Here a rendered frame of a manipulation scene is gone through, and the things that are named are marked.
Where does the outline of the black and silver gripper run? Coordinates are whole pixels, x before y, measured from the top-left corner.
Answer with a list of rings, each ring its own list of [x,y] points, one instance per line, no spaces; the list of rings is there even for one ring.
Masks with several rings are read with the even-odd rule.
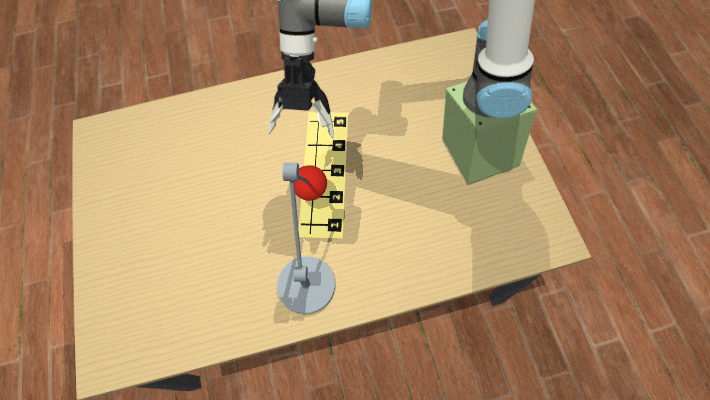
[[[306,62],[314,59],[314,52],[310,55],[298,57],[291,57],[283,52],[281,52],[281,54],[282,59],[284,60],[284,79],[277,85],[277,92],[274,97],[274,106],[270,116],[271,121],[269,121],[268,134],[270,134],[276,126],[276,121],[279,119],[281,111],[285,109],[309,111],[313,106],[318,116],[318,122],[322,127],[327,126],[328,133],[334,140],[334,128],[327,96],[314,80],[314,77],[310,77],[306,72]],[[311,102],[313,98],[315,103]]]

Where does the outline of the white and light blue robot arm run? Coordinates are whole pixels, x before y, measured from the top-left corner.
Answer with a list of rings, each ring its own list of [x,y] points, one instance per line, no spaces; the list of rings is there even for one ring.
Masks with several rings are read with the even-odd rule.
[[[373,0],[278,1],[280,50],[291,57],[312,54],[315,25],[366,28],[371,22]],[[529,107],[534,57],[528,45],[534,4],[535,0],[489,0],[488,20],[476,35],[473,72],[463,90],[463,102],[473,113],[504,119]]]

